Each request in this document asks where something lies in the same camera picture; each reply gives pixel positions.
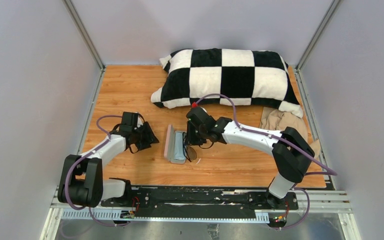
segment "beige cloth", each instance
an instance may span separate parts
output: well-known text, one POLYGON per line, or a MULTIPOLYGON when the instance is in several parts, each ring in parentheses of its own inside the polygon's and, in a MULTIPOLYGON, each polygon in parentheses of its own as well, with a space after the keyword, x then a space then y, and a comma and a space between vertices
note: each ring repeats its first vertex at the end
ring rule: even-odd
MULTIPOLYGON (((283 131, 287 127, 296 129, 308 143, 308 131, 304 119, 299 118, 290 112, 283 112, 277 109, 264 107, 261 116, 261 129, 283 131)), ((314 156, 317 159, 321 150, 320 141, 316 139, 310 144, 310 147, 314 151, 314 156)))

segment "wood surface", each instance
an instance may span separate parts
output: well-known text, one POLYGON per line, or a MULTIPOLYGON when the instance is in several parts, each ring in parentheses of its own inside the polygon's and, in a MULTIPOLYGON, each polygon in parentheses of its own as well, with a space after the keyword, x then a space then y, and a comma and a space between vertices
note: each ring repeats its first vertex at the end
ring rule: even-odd
MULTIPOLYGON (((164 158, 164 146, 169 124, 175 130, 186 130, 188 106, 173 109, 159 108, 150 101, 151 94, 162 87, 167 73, 158 65, 108 66, 93 111, 83 151, 100 143, 105 134, 96 126, 103 115, 122 115, 124 111, 139 112, 149 122, 159 144, 135 154, 125 151, 116 156, 103 170, 104 179, 123 178, 134 185, 186 185, 186 186, 241 186, 267 187, 277 174, 274 159, 268 154, 240 145, 216 143, 210 149, 194 146, 197 159, 185 164, 172 164, 164 158)), ((295 78, 291 79, 295 89, 295 78)), ((215 119, 233 117, 231 106, 205 105, 215 119)), ((238 106, 237 120, 258 127, 261 106, 238 106)), ((119 118, 107 118, 101 125, 113 129, 119 118)), ((311 165, 309 172, 319 171, 311 165)), ((301 187, 324 188, 322 176, 306 176, 301 187)))

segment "gray wall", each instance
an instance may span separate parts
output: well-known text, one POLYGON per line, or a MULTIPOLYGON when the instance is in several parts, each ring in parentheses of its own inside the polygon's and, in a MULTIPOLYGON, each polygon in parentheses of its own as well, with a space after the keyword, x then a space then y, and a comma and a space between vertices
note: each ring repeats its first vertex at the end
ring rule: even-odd
POLYGON ((362 239, 384 239, 384 1, 343 1, 303 77, 362 239))
POLYGON ((38 239, 99 69, 61 0, 0 1, 0 239, 38 239))
POLYGON ((297 64, 332 0, 73 0, 106 64, 182 48, 272 50, 297 64))

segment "gray floor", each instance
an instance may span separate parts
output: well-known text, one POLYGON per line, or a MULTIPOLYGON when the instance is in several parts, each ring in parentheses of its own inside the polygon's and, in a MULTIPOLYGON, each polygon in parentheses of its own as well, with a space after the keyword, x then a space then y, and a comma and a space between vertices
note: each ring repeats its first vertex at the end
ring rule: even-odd
MULTIPOLYGON (((288 222, 299 220, 298 214, 289 214, 288 222)), ((81 236, 82 240, 345 240, 338 215, 312 213, 297 227, 277 232, 265 224, 256 223, 189 223, 189 222, 133 222, 124 227, 105 227, 92 220, 65 220, 63 232, 76 236, 93 224, 81 236)), ((67 239, 58 233, 57 240, 67 239)))

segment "pillow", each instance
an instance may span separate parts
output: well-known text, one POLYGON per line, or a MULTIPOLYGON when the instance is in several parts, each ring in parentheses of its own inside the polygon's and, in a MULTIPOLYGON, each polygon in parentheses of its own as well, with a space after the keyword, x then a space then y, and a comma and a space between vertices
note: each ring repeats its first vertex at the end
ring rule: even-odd
MULTIPOLYGON (((168 73, 164 86, 151 96, 156 106, 189 106, 207 94, 223 94, 235 105, 261 105, 290 112, 303 110, 289 79, 288 64, 273 51, 182 49, 161 58, 168 73)), ((211 96, 200 104, 231 105, 211 96)))

